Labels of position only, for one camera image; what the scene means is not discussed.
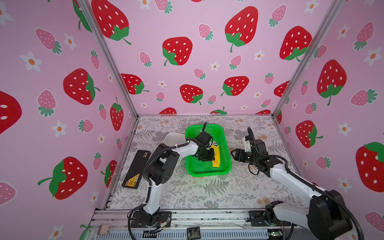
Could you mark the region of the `yellow paper napkin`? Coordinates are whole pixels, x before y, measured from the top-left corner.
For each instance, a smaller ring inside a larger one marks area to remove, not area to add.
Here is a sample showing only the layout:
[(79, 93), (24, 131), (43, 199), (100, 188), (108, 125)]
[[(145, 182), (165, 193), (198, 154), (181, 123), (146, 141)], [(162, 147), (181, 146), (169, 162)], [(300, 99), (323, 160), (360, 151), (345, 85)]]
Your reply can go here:
[(213, 166), (213, 168), (219, 168), (220, 164), (221, 164), (219, 144), (216, 142), (213, 142), (211, 149), (214, 150), (214, 158), (215, 158), (212, 161), (212, 166)]

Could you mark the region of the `green plastic basket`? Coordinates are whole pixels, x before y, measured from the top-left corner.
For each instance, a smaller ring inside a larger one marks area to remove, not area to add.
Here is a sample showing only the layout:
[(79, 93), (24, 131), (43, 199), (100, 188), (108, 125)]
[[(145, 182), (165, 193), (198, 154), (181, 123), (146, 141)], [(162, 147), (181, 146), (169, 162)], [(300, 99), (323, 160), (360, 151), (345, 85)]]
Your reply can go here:
[(220, 165), (213, 167), (212, 161), (199, 161), (197, 157), (186, 157), (186, 169), (193, 177), (206, 177), (226, 175), (232, 169), (232, 160), (227, 145), (224, 129), (217, 124), (208, 124), (205, 131), (213, 137), (213, 141), (218, 144), (220, 152)]

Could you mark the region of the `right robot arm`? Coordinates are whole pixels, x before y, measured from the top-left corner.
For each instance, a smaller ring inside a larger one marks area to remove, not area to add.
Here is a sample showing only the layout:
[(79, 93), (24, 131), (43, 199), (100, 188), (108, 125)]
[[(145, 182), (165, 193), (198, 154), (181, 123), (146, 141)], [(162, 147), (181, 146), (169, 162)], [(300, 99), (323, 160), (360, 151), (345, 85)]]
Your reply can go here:
[(293, 173), (281, 156), (270, 155), (261, 140), (247, 136), (244, 149), (235, 149), (235, 161), (253, 165), (258, 173), (283, 184), (304, 203), (295, 207), (283, 201), (265, 206), (264, 221), (269, 225), (289, 222), (310, 230), (319, 240), (334, 240), (353, 229), (352, 214), (337, 191), (326, 191)]

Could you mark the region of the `white rectangular tray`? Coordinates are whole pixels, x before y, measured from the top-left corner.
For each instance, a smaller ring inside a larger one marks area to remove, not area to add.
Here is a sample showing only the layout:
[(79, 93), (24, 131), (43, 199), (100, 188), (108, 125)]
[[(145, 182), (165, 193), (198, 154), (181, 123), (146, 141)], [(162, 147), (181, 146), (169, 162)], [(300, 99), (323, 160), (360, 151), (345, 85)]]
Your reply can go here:
[(166, 146), (166, 150), (173, 151), (178, 151), (189, 145), (186, 141), (185, 135), (180, 133), (168, 133), (163, 141), (163, 144)]

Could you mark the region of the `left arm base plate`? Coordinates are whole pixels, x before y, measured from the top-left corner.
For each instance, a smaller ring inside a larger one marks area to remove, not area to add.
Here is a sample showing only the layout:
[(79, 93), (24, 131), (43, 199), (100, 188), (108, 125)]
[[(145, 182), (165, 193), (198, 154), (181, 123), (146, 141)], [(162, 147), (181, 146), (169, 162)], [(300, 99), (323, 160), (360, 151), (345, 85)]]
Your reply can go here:
[(172, 212), (157, 211), (153, 215), (147, 214), (145, 211), (135, 212), (130, 220), (131, 228), (157, 228), (162, 226), (170, 227), (172, 220)]

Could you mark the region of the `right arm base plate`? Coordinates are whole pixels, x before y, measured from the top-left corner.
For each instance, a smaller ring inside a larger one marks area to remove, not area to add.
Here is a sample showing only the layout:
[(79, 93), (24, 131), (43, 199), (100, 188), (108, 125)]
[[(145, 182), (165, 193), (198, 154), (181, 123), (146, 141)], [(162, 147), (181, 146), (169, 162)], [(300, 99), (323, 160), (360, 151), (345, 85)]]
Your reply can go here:
[(269, 218), (265, 211), (249, 211), (247, 223), (251, 223), (253, 227), (290, 227), (292, 224), (286, 221), (278, 221)]

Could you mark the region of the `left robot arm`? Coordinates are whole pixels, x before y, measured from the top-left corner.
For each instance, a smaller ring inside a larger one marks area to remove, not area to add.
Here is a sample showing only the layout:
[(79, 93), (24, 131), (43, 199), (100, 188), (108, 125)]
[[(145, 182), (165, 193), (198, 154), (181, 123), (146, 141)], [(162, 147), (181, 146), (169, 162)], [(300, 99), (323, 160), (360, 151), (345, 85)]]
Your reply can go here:
[(149, 183), (149, 192), (143, 211), (150, 217), (160, 209), (160, 197), (165, 183), (171, 178), (180, 160), (188, 156), (199, 161), (215, 160), (211, 148), (213, 137), (201, 131), (197, 137), (189, 138), (180, 133), (169, 133), (156, 148), (143, 172), (143, 178)]

